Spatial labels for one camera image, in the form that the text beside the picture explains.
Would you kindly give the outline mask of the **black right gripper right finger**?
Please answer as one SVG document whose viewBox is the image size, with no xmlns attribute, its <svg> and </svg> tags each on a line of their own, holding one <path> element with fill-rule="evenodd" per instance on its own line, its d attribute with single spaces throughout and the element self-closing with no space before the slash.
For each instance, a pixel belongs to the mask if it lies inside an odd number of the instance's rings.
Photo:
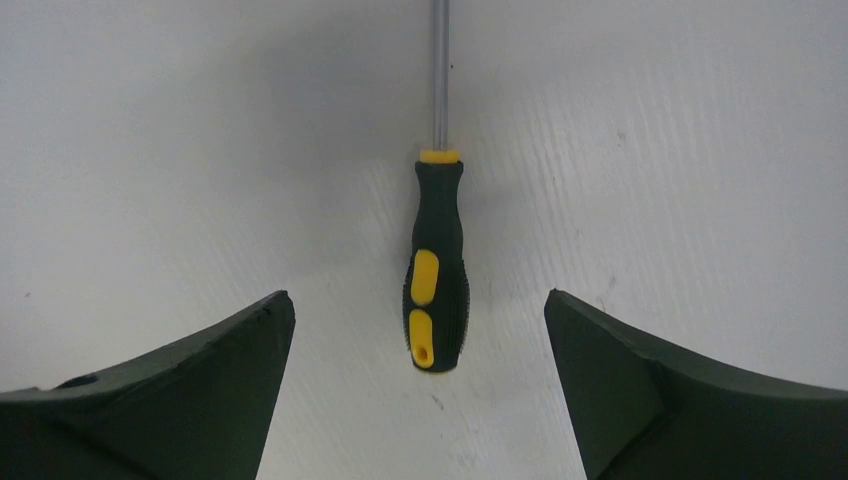
<svg viewBox="0 0 848 480">
<path fill-rule="evenodd" d="M 560 290 L 544 317 L 590 479 L 843 479 L 847 394 L 734 367 Z"/>
</svg>

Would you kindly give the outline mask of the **yellow black screwdriver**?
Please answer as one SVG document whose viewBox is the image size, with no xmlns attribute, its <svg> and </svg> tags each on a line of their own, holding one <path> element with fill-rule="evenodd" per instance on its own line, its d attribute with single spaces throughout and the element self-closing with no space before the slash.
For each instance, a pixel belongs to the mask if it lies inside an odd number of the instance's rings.
<svg viewBox="0 0 848 480">
<path fill-rule="evenodd" d="M 464 171 L 449 146 L 450 3 L 433 3 L 433 141 L 414 169 L 419 202 L 402 294 L 407 347 L 414 366 L 430 374 L 457 365 L 469 319 L 469 283 L 463 259 L 458 190 Z"/>
</svg>

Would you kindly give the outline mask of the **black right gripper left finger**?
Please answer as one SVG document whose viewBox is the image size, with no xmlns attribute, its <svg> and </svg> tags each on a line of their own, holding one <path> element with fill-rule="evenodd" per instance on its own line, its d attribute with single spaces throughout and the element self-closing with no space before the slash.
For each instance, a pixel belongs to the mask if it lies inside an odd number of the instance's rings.
<svg viewBox="0 0 848 480">
<path fill-rule="evenodd" d="M 2 477 L 255 478 L 295 323 L 277 291 L 126 362 L 3 393 Z"/>
</svg>

